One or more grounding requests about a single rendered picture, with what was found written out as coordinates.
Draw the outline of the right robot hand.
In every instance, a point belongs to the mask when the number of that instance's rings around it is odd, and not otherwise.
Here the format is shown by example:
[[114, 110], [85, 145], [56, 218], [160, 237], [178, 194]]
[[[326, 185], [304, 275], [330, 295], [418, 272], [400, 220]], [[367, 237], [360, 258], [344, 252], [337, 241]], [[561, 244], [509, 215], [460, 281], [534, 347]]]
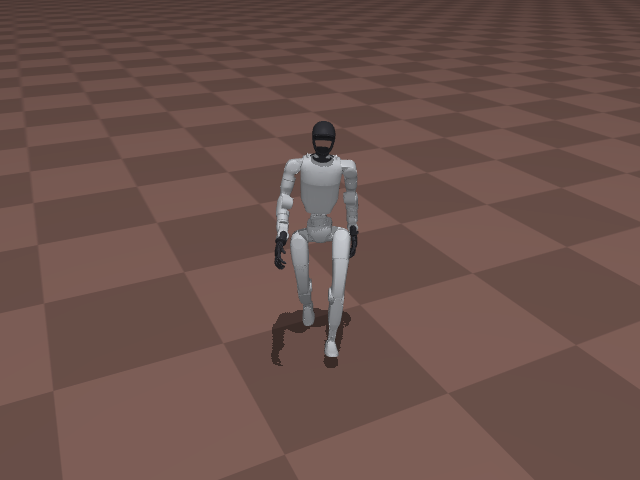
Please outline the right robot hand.
[[286, 262], [283, 261], [281, 258], [281, 252], [283, 254], [286, 253], [285, 250], [283, 249], [283, 246], [285, 246], [286, 242], [287, 242], [287, 232], [281, 231], [280, 236], [275, 240], [276, 247], [275, 247], [275, 262], [274, 262], [275, 266], [281, 270], [285, 268], [285, 266], [282, 265], [281, 263], [286, 264]]

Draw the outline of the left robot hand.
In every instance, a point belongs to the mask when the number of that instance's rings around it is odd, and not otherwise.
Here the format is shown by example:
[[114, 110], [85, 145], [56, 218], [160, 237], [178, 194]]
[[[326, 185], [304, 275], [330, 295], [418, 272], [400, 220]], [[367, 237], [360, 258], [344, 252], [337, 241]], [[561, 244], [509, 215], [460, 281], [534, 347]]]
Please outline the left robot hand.
[[352, 225], [350, 227], [350, 232], [349, 233], [350, 233], [350, 236], [351, 236], [351, 243], [352, 243], [351, 248], [350, 248], [350, 257], [349, 258], [352, 258], [355, 255], [356, 247], [357, 247], [357, 234], [358, 234], [358, 231], [356, 230], [356, 226]]

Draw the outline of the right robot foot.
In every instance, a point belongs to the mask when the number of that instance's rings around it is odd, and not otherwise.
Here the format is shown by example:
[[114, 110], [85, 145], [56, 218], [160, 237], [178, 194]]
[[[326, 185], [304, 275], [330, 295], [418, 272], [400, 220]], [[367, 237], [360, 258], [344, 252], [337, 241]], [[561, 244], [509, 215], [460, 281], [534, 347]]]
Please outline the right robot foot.
[[315, 320], [315, 313], [313, 311], [313, 302], [312, 302], [312, 300], [311, 300], [310, 304], [311, 304], [310, 307], [306, 306], [305, 308], [304, 308], [304, 305], [303, 305], [303, 324], [305, 326], [311, 326], [314, 323], [314, 320]]

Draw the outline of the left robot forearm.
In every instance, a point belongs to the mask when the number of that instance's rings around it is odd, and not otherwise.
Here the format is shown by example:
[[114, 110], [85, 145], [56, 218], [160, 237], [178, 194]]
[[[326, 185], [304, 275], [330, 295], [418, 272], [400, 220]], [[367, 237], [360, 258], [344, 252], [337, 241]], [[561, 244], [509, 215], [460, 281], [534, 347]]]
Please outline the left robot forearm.
[[350, 227], [352, 225], [356, 226], [356, 230], [358, 230], [358, 195], [355, 194], [355, 204], [346, 204], [346, 218], [347, 218], [347, 229], [350, 232]]

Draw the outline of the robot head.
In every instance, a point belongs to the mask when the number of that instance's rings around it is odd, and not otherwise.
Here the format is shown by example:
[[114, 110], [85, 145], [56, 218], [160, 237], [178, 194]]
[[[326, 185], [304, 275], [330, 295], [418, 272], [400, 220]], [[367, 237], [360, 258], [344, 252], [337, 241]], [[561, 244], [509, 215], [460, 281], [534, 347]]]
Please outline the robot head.
[[[328, 147], [316, 147], [315, 141], [316, 140], [326, 140], [326, 141], [332, 141], [330, 148]], [[326, 158], [326, 156], [330, 155], [330, 151], [333, 148], [334, 142], [335, 142], [335, 128], [334, 126], [327, 121], [320, 121], [318, 123], [316, 123], [313, 127], [313, 131], [312, 131], [312, 141], [313, 141], [313, 147], [316, 151], [316, 154], [318, 156], [318, 158], [315, 158], [314, 156], [312, 157], [315, 161], [320, 162], [320, 163], [326, 163], [329, 162], [332, 158], [330, 157], [329, 159]], [[310, 156], [314, 155], [311, 154]], [[331, 155], [332, 156], [332, 155]], [[334, 157], [334, 156], [332, 156]]]

